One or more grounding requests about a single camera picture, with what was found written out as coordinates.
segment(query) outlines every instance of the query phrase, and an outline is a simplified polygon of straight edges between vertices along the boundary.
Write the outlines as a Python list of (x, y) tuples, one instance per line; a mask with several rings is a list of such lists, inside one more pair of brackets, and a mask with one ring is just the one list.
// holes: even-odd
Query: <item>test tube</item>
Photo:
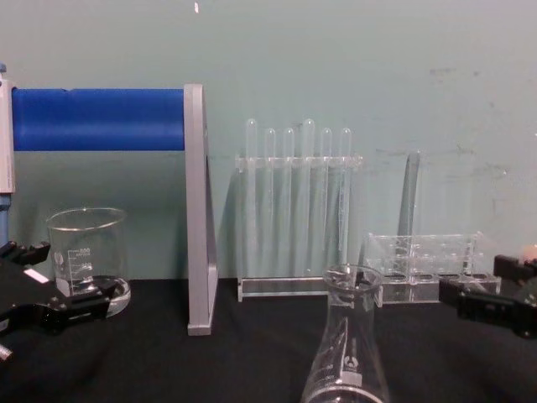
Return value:
[(344, 128), (341, 131), (339, 156), (341, 157), (341, 173), (339, 188), (338, 227), (339, 237), (337, 250), (340, 264), (347, 262), (347, 237), (349, 226), (349, 200), (351, 198), (351, 166), (348, 158), (351, 156), (352, 131)]
[(256, 213), (256, 169), (258, 158), (258, 124), (250, 119), (246, 122), (246, 230), (245, 260), (246, 276), (253, 276), (258, 259), (258, 224)]
[(263, 273), (272, 269), (272, 253), (274, 245), (273, 217), (274, 217), (274, 157), (276, 148), (276, 132), (273, 128), (264, 133), (264, 161), (263, 161), (263, 196), (261, 200), (261, 264)]
[(312, 168), (313, 196), (310, 211), (310, 261), (315, 275), (321, 275), (325, 268), (326, 254), (326, 206), (328, 197), (328, 164), (331, 157), (332, 131), (324, 128), (316, 136), (315, 155), (318, 164)]
[(304, 276), (310, 272), (307, 262), (310, 246), (310, 173), (315, 144), (314, 136), (315, 123), (311, 119), (306, 119), (302, 124), (300, 135), (300, 165), (295, 205), (295, 276)]
[(280, 145), (279, 154), (284, 158), (279, 182), (279, 203), (278, 203), (278, 260), (276, 264), (276, 277), (290, 276), (290, 255), (291, 255), (291, 186), (292, 186), (292, 166), (295, 157), (295, 131), (292, 128), (285, 129), (278, 139)]

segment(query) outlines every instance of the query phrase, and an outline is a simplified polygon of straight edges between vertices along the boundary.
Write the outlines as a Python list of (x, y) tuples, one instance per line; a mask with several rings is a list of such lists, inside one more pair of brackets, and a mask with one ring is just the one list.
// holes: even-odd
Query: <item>clear acrylic test tube rack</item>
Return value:
[(352, 132), (260, 130), (246, 123), (244, 155), (236, 158), (238, 297), (326, 292), (326, 266), (347, 262), (352, 188), (362, 157)]
[(365, 265), (383, 275), (381, 303), (438, 302), (442, 278), (500, 291), (500, 279), (493, 275), (493, 243), (482, 233), (370, 234), (363, 247)]

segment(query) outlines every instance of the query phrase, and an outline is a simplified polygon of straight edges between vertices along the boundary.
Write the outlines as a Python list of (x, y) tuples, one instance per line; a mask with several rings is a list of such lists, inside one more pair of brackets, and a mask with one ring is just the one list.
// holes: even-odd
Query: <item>metal frame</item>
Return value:
[(188, 334), (211, 334), (218, 269), (212, 214), (205, 99), (201, 84), (187, 84), (185, 110), (186, 224), (188, 227)]
[[(0, 63), (0, 218), (2, 219), (7, 217), (9, 196), (15, 191), (11, 103), (11, 90), (14, 85), (2, 77), (5, 71), (5, 65)], [(183, 97), (190, 303), (188, 333), (208, 335), (211, 334), (218, 270), (203, 86), (186, 84)], [(7, 224), (0, 225), (0, 228), (2, 229), (0, 238), (7, 237)]]

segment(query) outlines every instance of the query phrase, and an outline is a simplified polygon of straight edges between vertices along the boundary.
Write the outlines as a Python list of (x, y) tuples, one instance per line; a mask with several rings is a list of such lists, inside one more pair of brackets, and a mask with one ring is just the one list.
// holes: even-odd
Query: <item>glassware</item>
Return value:
[(75, 296), (115, 280), (108, 316), (122, 311), (131, 298), (123, 237), (126, 216), (115, 208), (77, 208), (47, 219), (56, 286)]
[(387, 403), (388, 386), (373, 334), (382, 276), (350, 264), (330, 267), (325, 332), (301, 403)]

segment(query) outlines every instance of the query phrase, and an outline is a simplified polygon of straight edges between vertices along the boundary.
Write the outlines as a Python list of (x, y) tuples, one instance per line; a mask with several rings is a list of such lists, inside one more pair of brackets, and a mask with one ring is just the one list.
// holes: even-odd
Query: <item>white label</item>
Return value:
[(69, 283), (67, 280), (56, 278), (56, 288), (60, 290), (64, 296), (70, 295)]
[(5, 321), (0, 322), (0, 332), (3, 332), (6, 330), (9, 326), (9, 319), (6, 319)]
[(27, 269), (24, 271), (24, 273), (26, 275), (29, 275), (30, 277), (32, 277), (34, 280), (38, 281), (41, 284), (49, 282), (49, 279), (47, 279), (44, 275), (42, 275), (41, 273), (38, 273), (34, 269)]
[(347, 385), (361, 387), (362, 386), (362, 374), (358, 374), (356, 372), (351, 372), (351, 371), (342, 371), (341, 381)]

